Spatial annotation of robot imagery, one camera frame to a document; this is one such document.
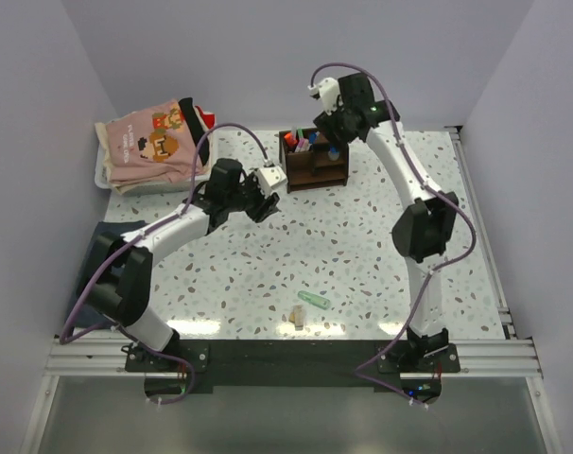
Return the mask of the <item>blue grey sharpener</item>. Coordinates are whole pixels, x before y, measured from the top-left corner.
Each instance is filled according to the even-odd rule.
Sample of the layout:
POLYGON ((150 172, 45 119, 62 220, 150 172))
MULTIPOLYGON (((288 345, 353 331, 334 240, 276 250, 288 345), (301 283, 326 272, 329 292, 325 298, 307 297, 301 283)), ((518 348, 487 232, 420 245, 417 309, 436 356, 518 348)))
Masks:
POLYGON ((340 153, 336 148, 331 147, 327 153, 328 159, 332 162, 339 159, 340 153))

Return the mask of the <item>orange black highlighter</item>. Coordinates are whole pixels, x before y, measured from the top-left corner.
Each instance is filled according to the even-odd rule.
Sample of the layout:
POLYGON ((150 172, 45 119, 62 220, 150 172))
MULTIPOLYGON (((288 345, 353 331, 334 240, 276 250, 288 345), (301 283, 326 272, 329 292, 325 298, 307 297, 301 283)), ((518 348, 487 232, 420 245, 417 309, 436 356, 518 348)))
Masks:
POLYGON ((284 140, 286 143, 286 149, 288 152, 295 152, 298 145, 299 145, 299 139, 297 137, 297 134, 292 133, 292 132, 288 132, 285 136, 284 136, 284 140))

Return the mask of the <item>brown wooden desk organizer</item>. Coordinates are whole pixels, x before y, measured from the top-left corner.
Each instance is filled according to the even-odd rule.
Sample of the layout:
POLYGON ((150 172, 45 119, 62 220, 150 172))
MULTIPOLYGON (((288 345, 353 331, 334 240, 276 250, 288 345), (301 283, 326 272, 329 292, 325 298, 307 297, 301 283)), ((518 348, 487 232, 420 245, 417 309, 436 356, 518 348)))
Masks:
MULTIPOLYGON (((319 132, 318 142, 309 151, 288 152, 284 136, 290 131, 278 133, 279 161, 287 176, 287 193, 347 185, 349 180, 348 149, 339 150, 339 159, 334 162, 330 161, 327 153, 333 146, 319 132)), ((308 139, 313 132, 318 132, 318 129, 303 129, 304 138, 308 139)))

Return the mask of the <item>green transparent case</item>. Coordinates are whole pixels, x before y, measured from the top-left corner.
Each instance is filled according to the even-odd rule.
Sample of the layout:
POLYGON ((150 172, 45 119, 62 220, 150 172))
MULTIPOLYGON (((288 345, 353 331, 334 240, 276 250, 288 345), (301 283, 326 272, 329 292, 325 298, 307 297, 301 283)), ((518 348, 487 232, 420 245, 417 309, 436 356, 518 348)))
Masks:
POLYGON ((330 301, 323 296, 305 290, 300 290, 297 296, 300 300, 322 310, 327 310, 330 307, 330 301))

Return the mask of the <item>beige eraser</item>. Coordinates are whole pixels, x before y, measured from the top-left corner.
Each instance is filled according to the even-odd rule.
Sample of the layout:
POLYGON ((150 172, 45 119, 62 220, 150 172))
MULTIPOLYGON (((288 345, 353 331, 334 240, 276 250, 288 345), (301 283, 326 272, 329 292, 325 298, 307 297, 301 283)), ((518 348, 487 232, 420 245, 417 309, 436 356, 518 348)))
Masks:
POLYGON ((304 309, 302 306, 297 305, 294 306, 289 317, 288 320, 295 324, 295 323, 303 323, 304 324, 304 309))

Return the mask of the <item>red clear pen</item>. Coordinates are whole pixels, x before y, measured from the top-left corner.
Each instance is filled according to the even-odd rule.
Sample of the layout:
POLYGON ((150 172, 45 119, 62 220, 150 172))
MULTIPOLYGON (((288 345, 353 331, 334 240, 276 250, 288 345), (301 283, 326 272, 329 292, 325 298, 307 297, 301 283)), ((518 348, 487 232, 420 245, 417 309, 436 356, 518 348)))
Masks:
POLYGON ((290 131, 290 149, 292 152, 295 152, 294 150, 295 150, 297 142, 298 142, 296 130, 297 130, 296 128, 293 128, 290 131))

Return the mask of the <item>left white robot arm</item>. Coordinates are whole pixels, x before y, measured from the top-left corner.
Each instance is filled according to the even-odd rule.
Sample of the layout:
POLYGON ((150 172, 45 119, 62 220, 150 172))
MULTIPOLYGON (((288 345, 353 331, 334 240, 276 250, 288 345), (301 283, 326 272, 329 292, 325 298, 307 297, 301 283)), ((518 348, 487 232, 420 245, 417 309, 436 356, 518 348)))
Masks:
POLYGON ((277 190, 286 183, 284 171, 272 163, 245 173, 239 161, 221 158, 209 179, 167 216, 125 234, 100 234, 85 260, 61 341, 70 342, 74 320, 89 306, 146 348, 157 370, 173 369, 182 355, 180 336, 149 304, 153 269, 182 246, 213 233, 232 213, 243 212, 255 223, 277 213, 277 190))

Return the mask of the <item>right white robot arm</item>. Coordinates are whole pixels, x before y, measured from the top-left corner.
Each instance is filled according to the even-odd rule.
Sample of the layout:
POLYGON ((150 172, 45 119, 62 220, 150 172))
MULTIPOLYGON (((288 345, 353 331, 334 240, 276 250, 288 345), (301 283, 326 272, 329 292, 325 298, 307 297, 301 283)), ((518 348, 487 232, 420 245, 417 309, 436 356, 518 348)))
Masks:
POLYGON ((406 340, 386 356, 427 371, 449 343, 439 265, 452 236, 458 197, 443 192, 425 171, 409 146, 399 113, 387 99, 375 99, 367 75, 325 78, 308 90, 322 105, 314 120, 319 131, 339 146, 362 141, 387 170, 400 198, 403 212, 391 238, 407 266, 411 303, 406 340))

